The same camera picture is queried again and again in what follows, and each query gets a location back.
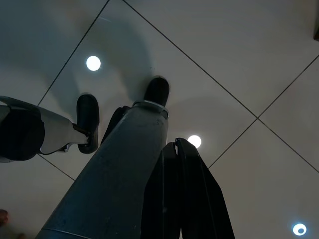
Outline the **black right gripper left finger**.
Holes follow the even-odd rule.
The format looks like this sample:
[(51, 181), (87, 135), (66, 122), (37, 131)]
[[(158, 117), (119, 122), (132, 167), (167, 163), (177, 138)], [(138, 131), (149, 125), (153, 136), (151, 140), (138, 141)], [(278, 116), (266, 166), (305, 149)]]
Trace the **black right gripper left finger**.
[(180, 175), (175, 144), (160, 152), (144, 191), (143, 239), (179, 239)]

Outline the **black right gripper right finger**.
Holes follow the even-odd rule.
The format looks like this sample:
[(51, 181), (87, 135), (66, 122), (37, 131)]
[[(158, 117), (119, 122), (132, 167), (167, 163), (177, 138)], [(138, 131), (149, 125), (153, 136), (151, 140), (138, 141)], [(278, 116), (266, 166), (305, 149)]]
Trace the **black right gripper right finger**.
[(177, 138), (181, 160), (183, 239), (235, 239), (222, 190), (196, 147)]

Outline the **grey robot right leg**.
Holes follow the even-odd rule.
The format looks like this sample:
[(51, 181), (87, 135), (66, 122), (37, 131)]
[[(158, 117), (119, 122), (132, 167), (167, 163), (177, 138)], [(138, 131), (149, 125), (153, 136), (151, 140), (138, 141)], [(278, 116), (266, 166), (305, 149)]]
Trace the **grey robot right leg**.
[(168, 111), (135, 102), (36, 239), (140, 239), (144, 190), (167, 140)]

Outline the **black robot right foot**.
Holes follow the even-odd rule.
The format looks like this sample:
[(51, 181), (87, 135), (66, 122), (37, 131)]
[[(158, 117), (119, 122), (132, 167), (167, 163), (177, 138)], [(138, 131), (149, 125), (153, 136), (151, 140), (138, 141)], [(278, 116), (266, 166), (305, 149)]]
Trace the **black robot right foot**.
[(160, 76), (154, 77), (148, 84), (144, 100), (166, 106), (170, 92), (168, 81)]

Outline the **black robot foot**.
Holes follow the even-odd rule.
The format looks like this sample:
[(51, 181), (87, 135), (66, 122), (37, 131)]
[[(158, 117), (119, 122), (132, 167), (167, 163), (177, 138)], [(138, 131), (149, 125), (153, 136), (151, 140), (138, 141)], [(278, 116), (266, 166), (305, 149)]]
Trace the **black robot foot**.
[(160, 76), (154, 77), (148, 84), (144, 100), (166, 106), (170, 92), (168, 81)]
[(79, 144), (80, 152), (90, 154), (97, 150), (98, 126), (100, 122), (99, 105), (91, 94), (83, 94), (77, 100), (76, 106), (77, 127), (87, 136), (88, 142)]

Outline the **black robot left foot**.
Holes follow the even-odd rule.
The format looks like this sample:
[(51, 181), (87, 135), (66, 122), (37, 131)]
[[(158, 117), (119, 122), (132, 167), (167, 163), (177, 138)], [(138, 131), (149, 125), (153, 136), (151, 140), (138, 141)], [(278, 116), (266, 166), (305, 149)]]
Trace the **black robot left foot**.
[(80, 152), (90, 154), (97, 150), (98, 126), (100, 122), (99, 105), (91, 94), (83, 94), (77, 100), (76, 106), (77, 127), (87, 136), (88, 142), (79, 144)]

